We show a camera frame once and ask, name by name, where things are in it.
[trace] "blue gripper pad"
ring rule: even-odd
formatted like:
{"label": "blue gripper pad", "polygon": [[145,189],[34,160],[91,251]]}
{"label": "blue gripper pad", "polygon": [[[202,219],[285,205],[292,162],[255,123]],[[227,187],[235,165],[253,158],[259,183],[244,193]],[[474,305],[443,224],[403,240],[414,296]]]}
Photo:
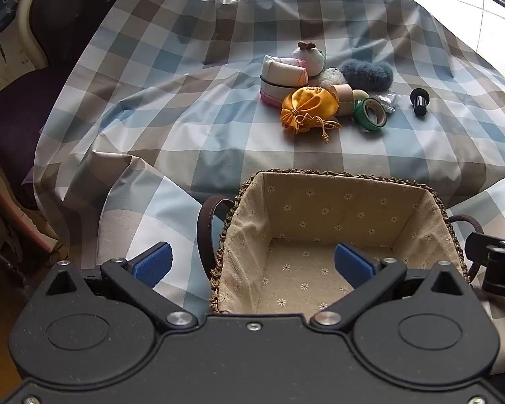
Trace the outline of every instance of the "blue gripper pad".
{"label": "blue gripper pad", "polygon": [[376,275],[376,266],[343,243],[335,247],[335,269],[353,288]]}
{"label": "blue gripper pad", "polygon": [[130,260],[128,268],[136,279],[154,288],[172,268],[172,248],[161,241]]}

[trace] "basket handle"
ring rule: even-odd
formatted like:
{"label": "basket handle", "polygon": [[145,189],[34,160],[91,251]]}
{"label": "basket handle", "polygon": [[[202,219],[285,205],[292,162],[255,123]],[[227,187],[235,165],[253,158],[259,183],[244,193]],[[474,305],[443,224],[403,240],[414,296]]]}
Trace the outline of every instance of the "basket handle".
{"label": "basket handle", "polygon": [[206,199],[200,208],[197,223],[197,243],[200,261],[208,279],[211,278],[211,271],[215,269],[215,255],[213,254],[213,241],[211,240],[211,227],[213,216],[220,205],[223,204],[228,210],[234,206],[234,201],[227,199],[221,194],[215,194]]}
{"label": "basket handle", "polygon": [[[467,222],[471,226],[473,226],[473,229],[475,229],[475,232],[478,234],[484,234],[484,231],[482,230],[481,224],[477,221],[476,218],[473,218],[470,215],[464,215],[464,214],[456,214],[452,215],[449,217],[449,221],[451,223],[454,222]],[[467,276],[470,278],[470,282],[472,282],[475,277],[477,276],[479,269],[481,268],[481,265],[479,263],[471,263],[470,269],[467,272]]]}

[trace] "triangular cutout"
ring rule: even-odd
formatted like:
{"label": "triangular cutout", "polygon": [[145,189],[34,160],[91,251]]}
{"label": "triangular cutout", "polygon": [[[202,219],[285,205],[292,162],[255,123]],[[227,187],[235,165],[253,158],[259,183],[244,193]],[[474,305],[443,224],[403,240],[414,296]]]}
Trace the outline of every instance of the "triangular cutout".
{"label": "triangular cutout", "polygon": [[441,272],[432,286],[432,291],[447,295],[462,296],[462,291],[449,272]]}
{"label": "triangular cutout", "polygon": [[69,276],[69,272],[63,271],[56,275],[54,281],[51,283],[46,295],[63,295],[64,293],[73,293],[77,290],[73,280]]}

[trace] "woven basket rim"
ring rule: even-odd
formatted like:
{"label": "woven basket rim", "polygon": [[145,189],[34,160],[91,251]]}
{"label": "woven basket rim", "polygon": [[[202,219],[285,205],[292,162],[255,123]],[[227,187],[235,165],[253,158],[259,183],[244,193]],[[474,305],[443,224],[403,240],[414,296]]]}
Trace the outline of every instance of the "woven basket rim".
{"label": "woven basket rim", "polygon": [[470,282],[469,276],[467,274],[467,266],[466,266],[466,263],[464,260],[464,252],[462,251],[462,247],[460,246],[458,238],[455,235],[455,230],[453,229],[452,224],[449,221],[447,211],[445,210],[445,206],[443,205],[443,202],[439,198],[438,194],[432,188],[430,188],[428,185],[425,185],[423,183],[419,183],[414,180],[389,178],[386,176],[373,176],[373,175],[368,175],[368,174],[350,174],[348,172],[335,173],[335,172],[331,172],[331,171],[321,172],[318,170],[300,170],[297,168],[289,168],[287,170],[282,170],[280,168],[272,168],[269,170],[260,170],[260,171],[256,172],[246,182],[244,182],[241,185],[241,188],[240,188],[240,190],[234,200],[234,206],[230,209],[230,211],[226,215],[225,223],[223,225],[221,235],[219,237],[219,246],[217,248],[217,253],[215,255],[215,268],[211,270],[211,278],[210,278],[211,296],[209,298],[209,306],[213,312],[215,312],[215,313],[221,312],[218,308],[218,289],[219,289],[219,283],[221,281],[221,275],[222,275],[223,251],[225,248],[226,232],[227,232],[228,228],[230,227],[230,224],[232,223],[232,217],[234,216],[235,211],[237,210],[238,206],[240,205],[241,199],[243,198],[243,195],[245,194],[246,189],[249,187],[249,185],[251,185],[253,179],[261,173],[316,174],[316,175],[323,175],[323,176],[342,176],[345,178],[370,179],[370,180],[375,180],[375,181],[380,181],[380,182],[393,182],[393,183],[397,183],[400,185],[409,185],[412,187],[419,187],[419,188],[422,188],[422,189],[428,191],[432,195],[432,197],[434,198],[434,202],[436,203],[436,205],[439,208],[440,213],[442,214],[443,222],[447,226],[447,230],[449,231],[449,234],[451,234],[451,238],[454,243],[454,248],[457,252],[458,259],[460,261],[462,275],[467,283]]}

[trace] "yellow satin pouch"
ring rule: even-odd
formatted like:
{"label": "yellow satin pouch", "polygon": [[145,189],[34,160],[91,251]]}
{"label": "yellow satin pouch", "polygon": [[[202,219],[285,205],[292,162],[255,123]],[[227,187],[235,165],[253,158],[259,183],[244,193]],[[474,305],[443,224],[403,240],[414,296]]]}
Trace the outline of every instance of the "yellow satin pouch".
{"label": "yellow satin pouch", "polygon": [[340,129],[337,121],[329,121],[339,109],[339,102],[331,93],[319,87],[299,88],[288,94],[283,101],[280,120],[284,128],[294,133],[307,132],[311,128],[322,128],[322,138],[327,143],[326,129]]}

